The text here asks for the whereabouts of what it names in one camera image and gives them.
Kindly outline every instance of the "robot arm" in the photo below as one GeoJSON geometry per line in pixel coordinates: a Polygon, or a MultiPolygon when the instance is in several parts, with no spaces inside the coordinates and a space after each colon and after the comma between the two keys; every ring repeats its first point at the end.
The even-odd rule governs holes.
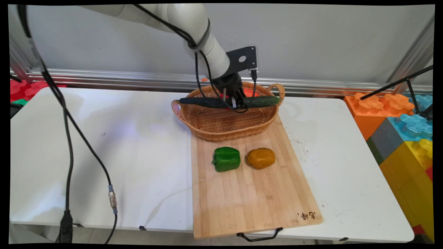
{"type": "MultiPolygon", "coordinates": [[[[81,6],[109,16],[143,23],[158,30],[172,32],[164,24],[147,15],[133,4],[81,6]]],[[[203,4],[140,4],[140,6],[164,21],[186,31],[197,44],[204,39],[199,50],[206,56],[214,86],[224,93],[224,98],[226,96],[233,97],[238,106],[244,104],[243,97],[245,97],[245,94],[238,72],[249,69],[252,78],[254,81],[256,80],[258,65],[255,47],[245,47],[230,51],[227,54],[218,44],[211,30],[208,29],[210,23],[203,4]],[[243,55],[246,60],[239,60],[243,55]]],[[[186,41],[183,42],[183,45],[186,52],[194,58],[195,51],[188,47],[186,41]]],[[[197,56],[198,64],[201,65],[200,70],[209,78],[203,56],[200,53],[197,53],[197,56]]]]}

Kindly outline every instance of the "white table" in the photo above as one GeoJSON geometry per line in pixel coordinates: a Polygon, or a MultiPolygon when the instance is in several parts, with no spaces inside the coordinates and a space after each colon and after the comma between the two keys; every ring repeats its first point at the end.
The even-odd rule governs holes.
{"type": "MultiPolygon", "coordinates": [[[[106,165],[118,201],[118,229],[191,232],[191,133],[171,110],[186,93],[61,88],[67,106],[106,165]]],[[[280,118],[324,222],[279,237],[408,242],[413,231],[345,103],[287,97],[280,118]]],[[[111,228],[105,174],[70,126],[75,223],[111,228]]],[[[11,119],[10,219],[58,226],[69,153],[62,109],[49,88],[11,119]]],[[[273,231],[258,234],[272,234],[273,231]]]]}

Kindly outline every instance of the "black pole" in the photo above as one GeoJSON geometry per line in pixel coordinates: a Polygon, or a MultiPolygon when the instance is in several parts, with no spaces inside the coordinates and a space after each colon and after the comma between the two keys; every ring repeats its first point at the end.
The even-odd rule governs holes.
{"type": "Polygon", "coordinates": [[[21,79],[17,78],[16,76],[14,76],[14,75],[12,75],[12,74],[9,74],[9,78],[10,78],[10,79],[13,79],[13,80],[15,80],[15,81],[17,81],[18,83],[21,83],[21,82],[22,82],[21,79]]]}
{"type": "Polygon", "coordinates": [[[420,109],[418,109],[417,100],[415,99],[415,94],[414,94],[414,91],[412,90],[411,81],[409,79],[407,79],[406,82],[408,84],[409,92],[411,93],[412,101],[414,102],[414,105],[416,107],[416,114],[420,114],[420,109]]]}
{"type": "Polygon", "coordinates": [[[382,88],[380,88],[380,89],[378,89],[378,90],[375,90],[375,91],[373,91],[373,92],[371,92],[371,93],[369,93],[369,94],[367,94],[367,95],[361,97],[360,99],[361,99],[361,100],[364,100],[364,99],[366,99],[366,98],[369,98],[370,96],[373,96],[373,95],[375,95],[375,94],[377,94],[377,93],[381,93],[381,92],[383,92],[384,90],[386,90],[386,89],[388,89],[388,88],[391,88],[391,87],[393,87],[393,86],[396,86],[396,85],[398,85],[398,84],[400,84],[400,83],[405,82],[407,79],[411,79],[411,78],[417,77],[417,76],[419,76],[420,74],[426,73],[426,72],[428,72],[429,70],[432,70],[432,69],[434,69],[434,65],[428,66],[427,68],[423,68],[422,70],[420,70],[420,71],[418,71],[418,72],[415,72],[415,73],[413,73],[413,74],[411,74],[411,75],[408,75],[408,76],[406,76],[406,77],[404,77],[404,78],[402,78],[402,79],[399,79],[399,80],[396,81],[396,82],[393,82],[393,83],[391,83],[391,84],[389,84],[389,85],[386,85],[386,86],[384,86],[384,87],[382,87],[382,88]]]}
{"type": "Polygon", "coordinates": [[[421,114],[428,116],[431,112],[432,112],[432,104],[428,108],[426,108],[426,110],[424,110],[421,114]]]}

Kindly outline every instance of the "white wall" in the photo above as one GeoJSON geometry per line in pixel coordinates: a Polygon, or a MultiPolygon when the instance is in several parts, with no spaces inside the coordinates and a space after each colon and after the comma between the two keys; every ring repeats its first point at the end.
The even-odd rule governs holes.
{"type": "MultiPolygon", "coordinates": [[[[226,51],[255,44],[259,77],[385,82],[435,5],[205,4],[226,51]]],[[[193,74],[181,38],[78,6],[29,6],[49,68],[193,74]]]]}

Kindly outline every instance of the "cucumber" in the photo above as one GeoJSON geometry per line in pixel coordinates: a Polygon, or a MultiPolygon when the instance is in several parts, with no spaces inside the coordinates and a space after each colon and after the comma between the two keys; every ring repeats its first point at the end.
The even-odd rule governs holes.
{"type": "MultiPolygon", "coordinates": [[[[252,97],[243,98],[246,106],[249,105],[252,97]]],[[[192,97],[192,98],[181,98],[179,100],[180,104],[189,104],[189,105],[200,105],[209,108],[227,108],[227,106],[223,103],[223,100],[220,98],[203,98],[203,97],[192,97]]],[[[260,108],[260,107],[269,107],[273,105],[277,105],[280,102],[279,97],[274,96],[259,96],[254,97],[250,108],[260,108]]],[[[227,98],[226,103],[232,106],[232,99],[227,98]]]]}

